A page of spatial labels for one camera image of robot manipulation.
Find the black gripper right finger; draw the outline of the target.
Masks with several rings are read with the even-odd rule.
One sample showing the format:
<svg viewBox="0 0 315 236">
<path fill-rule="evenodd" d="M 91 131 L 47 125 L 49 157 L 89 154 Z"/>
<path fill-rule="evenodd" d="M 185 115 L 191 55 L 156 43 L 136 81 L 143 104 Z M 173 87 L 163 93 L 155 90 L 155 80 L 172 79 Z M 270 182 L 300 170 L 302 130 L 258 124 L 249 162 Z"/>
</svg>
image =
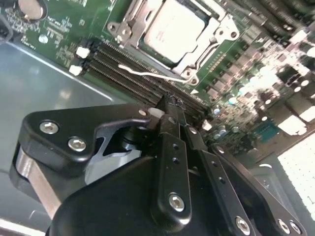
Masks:
<svg viewBox="0 0 315 236">
<path fill-rule="evenodd" d="M 198 130 L 187 123 L 184 108 L 177 107 L 189 164 L 208 185 L 223 219 L 223 235 L 305 236 L 298 219 L 254 177 L 225 147 L 205 145 Z"/>
</svg>

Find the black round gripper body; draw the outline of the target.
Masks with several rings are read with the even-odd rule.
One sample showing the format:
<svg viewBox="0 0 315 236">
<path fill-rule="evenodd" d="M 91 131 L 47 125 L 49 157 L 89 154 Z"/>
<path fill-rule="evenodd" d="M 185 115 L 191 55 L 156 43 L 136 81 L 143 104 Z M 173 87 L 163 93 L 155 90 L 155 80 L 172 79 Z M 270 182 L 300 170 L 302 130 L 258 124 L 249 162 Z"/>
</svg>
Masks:
<svg viewBox="0 0 315 236">
<path fill-rule="evenodd" d="M 49 236 L 164 236 L 152 219 L 156 160 L 137 158 L 69 196 L 57 210 Z M 192 218 L 181 236 L 227 236 L 210 188 L 189 175 Z"/>
</svg>

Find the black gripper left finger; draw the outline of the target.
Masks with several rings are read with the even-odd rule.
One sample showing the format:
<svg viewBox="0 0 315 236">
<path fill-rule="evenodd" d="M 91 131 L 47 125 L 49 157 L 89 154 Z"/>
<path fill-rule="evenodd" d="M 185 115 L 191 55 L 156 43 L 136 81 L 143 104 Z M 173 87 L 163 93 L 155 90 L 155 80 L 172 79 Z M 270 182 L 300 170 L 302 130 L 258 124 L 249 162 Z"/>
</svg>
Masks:
<svg viewBox="0 0 315 236">
<path fill-rule="evenodd" d="M 191 219 L 186 143 L 177 106 L 161 101 L 159 108 L 160 116 L 136 104 L 28 114 L 12 164 L 24 191 L 53 220 L 75 192 L 137 158 L 152 157 L 152 219 L 164 231 L 181 231 Z"/>
</svg>

